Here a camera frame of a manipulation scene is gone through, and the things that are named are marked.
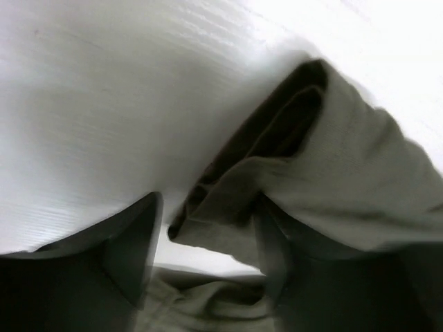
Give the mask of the olive green shorts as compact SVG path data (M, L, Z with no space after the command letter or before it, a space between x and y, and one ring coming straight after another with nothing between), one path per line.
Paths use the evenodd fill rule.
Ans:
M442 177L389 113L323 59L300 64L244 121L189 191L168 236L263 273L254 224L261 196L359 251L442 245ZM265 274L259 286L186 286L157 274L136 330L284 331Z

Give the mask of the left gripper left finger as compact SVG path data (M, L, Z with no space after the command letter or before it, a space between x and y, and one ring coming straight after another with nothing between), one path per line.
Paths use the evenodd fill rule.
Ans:
M1 256L2 331L133 331L143 308L163 197L34 252Z

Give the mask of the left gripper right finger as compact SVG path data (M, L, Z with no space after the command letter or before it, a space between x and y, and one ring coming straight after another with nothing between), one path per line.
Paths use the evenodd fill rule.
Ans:
M441 331L442 245L363 252L290 217L254 208L266 295L284 331Z

